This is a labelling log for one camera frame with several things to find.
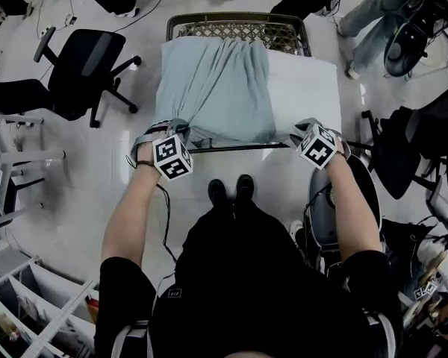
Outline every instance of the metal basket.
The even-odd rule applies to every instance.
[[[183,36],[239,38],[248,41],[260,39],[268,49],[311,56],[304,23],[293,16],[216,12],[172,17],[168,21],[166,40]]]

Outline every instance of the light blue towel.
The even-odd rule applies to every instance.
[[[190,123],[190,140],[270,142],[276,132],[260,40],[179,37],[163,45],[155,122]]]

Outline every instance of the black shoe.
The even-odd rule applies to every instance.
[[[208,186],[208,194],[211,203],[215,207],[222,206],[228,203],[224,183],[219,179],[211,180]]]
[[[243,203],[252,200],[254,195],[254,181],[249,175],[241,175],[237,179],[236,202]]]

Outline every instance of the white floor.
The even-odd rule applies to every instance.
[[[45,59],[40,63],[33,61],[39,43],[36,31],[40,0],[29,1],[33,1],[36,7],[31,17],[26,20],[9,17],[0,28],[0,49],[4,51],[0,59],[0,81],[40,78],[49,67]],[[338,16],[344,15],[360,1],[342,0]],[[50,45],[57,53],[77,28],[113,31],[131,22],[131,19],[118,19],[108,14],[93,0],[72,2],[78,20],[75,25],[53,36]],[[157,2],[138,0],[146,12]],[[14,220],[7,228],[1,229],[0,234],[7,236],[11,244],[15,245],[17,241],[24,251],[41,256],[52,268],[71,277],[85,280],[97,274],[107,221],[131,174],[125,155],[134,138],[147,129],[153,117],[155,93],[161,77],[160,45],[165,40],[167,20],[180,13],[215,10],[268,12],[277,2],[163,0],[149,16],[121,31],[127,42],[118,62],[136,54],[143,58],[143,65],[138,70],[122,73],[119,88],[123,95],[138,105],[139,112],[130,115],[119,101],[105,93],[99,111],[102,127],[98,130],[89,128],[89,114],[78,121],[67,122],[45,110],[29,113],[46,119],[41,128],[17,130],[11,125],[13,135],[25,140],[25,149],[62,148],[66,151],[66,159],[27,167],[24,181],[42,176],[46,181],[20,192],[17,207],[41,201],[45,208]],[[68,13],[69,0],[45,0],[38,29],[41,31],[47,25],[63,26]],[[362,110],[372,110],[377,117],[388,117],[400,105],[422,107],[448,88],[448,72],[445,71],[408,83],[403,79],[386,79],[381,60],[363,76],[361,85],[350,81],[343,73],[345,51],[340,50],[348,48],[349,44],[339,44],[333,20],[311,15],[305,20],[305,25],[313,55],[339,68],[342,128],[347,139],[369,139],[368,124],[359,119]],[[429,58],[424,61],[429,66],[419,65],[415,73],[440,66],[447,55],[448,42],[441,37],[430,47]],[[43,78],[45,85],[49,74]],[[210,209],[207,185],[213,178],[222,179],[229,192],[233,192],[238,176],[248,173],[255,179],[255,198],[263,210],[285,225],[301,217],[307,201],[311,167],[296,157],[292,150],[203,154],[194,158],[196,168],[191,176],[165,184],[172,207],[168,243],[176,252],[190,227]],[[421,187],[413,185],[400,201],[395,201],[377,177],[375,181],[382,212],[388,219],[417,222],[428,215],[425,192]],[[164,200],[156,191],[143,263],[143,269],[154,284],[172,269],[172,261],[162,247],[165,214]]]

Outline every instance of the black chair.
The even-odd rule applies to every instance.
[[[369,170],[375,169],[385,189],[400,199],[412,181],[430,191],[437,187],[428,181],[429,174],[416,176],[422,155],[426,159],[448,164],[448,90],[431,104],[419,110],[401,107],[389,119],[374,119],[370,111],[362,113],[370,122],[373,145],[349,142],[372,154]]]
[[[0,82],[0,114],[46,108],[74,121],[91,109],[90,127],[99,128],[96,112],[105,90],[127,104],[130,113],[136,113],[136,105],[117,92],[121,80],[116,76],[132,63],[140,65],[141,58],[135,56],[113,69],[125,45],[124,36],[78,29],[57,57],[48,46],[55,30],[46,32],[34,56],[34,61],[40,62],[44,55],[54,65],[48,89],[38,80]]]
[[[33,186],[34,184],[43,182],[44,180],[45,180],[44,178],[41,178],[41,179],[37,179],[37,180],[34,180],[29,183],[17,185],[10,178],[10,180],[8,181],[7,194],[5,195],[5,203],[3,205],[3,213],[0,213],[0,216],[8,215],[9,213],[15,212],[16,196],[18,195],[19,190],[27,188],[29,186]],[[13,219],[10,219],[3,223],[0,223],[0,228],[4,227],[5,225],[10,224],[12,221],[13,221]]]

